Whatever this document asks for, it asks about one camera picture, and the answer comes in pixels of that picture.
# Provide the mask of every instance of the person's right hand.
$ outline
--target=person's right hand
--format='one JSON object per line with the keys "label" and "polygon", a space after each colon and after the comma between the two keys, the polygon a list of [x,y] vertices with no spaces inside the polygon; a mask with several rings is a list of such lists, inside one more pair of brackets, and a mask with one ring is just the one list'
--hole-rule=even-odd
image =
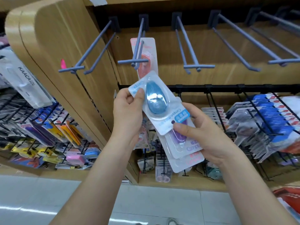
{"label": "person's right hand", "polygon": [[195,118],[196,128],[174,123],[173,128],[180,134],[197,140],[203,156],[213,164],[220,166],[241,150],[206,114],[190,103],[182,103],[189,111],[191,117]]}

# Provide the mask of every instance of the forearm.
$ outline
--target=forearm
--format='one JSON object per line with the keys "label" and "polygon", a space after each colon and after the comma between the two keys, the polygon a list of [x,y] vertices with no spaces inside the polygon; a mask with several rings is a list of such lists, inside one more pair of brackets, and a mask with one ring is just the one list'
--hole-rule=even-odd
{"label": "forearm", "polygon": [[122,139],[108,141],[87,178],[51,224],[108,224],[131,154]]}
{"label": "forearm", "polygon": [[242,224],[298,224],[242,151],[225,161],[220,169]]}

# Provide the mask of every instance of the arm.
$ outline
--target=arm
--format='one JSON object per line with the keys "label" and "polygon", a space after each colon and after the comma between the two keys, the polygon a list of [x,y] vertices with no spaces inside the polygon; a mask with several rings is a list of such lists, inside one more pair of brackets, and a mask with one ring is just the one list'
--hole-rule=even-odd
{"label": "arm", "polygon": [[175,123],[174,129],[198,140],[204,157],[219,167],[242,224],[297,225],[229,137],[197,107],[183,105],[195,117],[196,128]]}
{"label": "arm", "polygon": [[87,178],[50,224],[108,224],[131,152],[139,139],[144,91],[127,88],[114,102],[114,129]]}

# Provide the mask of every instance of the person's left hand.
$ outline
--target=person's left hand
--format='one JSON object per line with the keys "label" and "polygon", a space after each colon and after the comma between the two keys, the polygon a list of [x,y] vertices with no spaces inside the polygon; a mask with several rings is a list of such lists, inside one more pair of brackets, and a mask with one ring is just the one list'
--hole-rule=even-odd
{"label": "person's left hand", "polygon": [[142,125],[142,105],[145,92],[142,88],[137,91],[135,98],[130,95],[128,88],[119,91],[114,101],[114,127],[112,137],[125,140],[124,143],[134,147],[139,139],[139,130]]}

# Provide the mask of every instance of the purple packaged item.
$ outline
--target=purple packaged item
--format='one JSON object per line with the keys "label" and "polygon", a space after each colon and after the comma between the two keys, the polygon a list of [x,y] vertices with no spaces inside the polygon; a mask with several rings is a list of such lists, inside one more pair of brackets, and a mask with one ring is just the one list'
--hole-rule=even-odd
{"label": "purple packaged item", "polygon": [[[182,124],[187,125],[187,120],[184,120],[182,122]],[[175,138],[176,138],[176,140],[177,140],[178,143],[184,143],[185,142],[185,140],[187,138],[186,136],[181,135],[180,133],[178,133],[174,129],[172,129],[172,131],[173,131],[173,134],[174,134],[174,136],[175,136]]]}

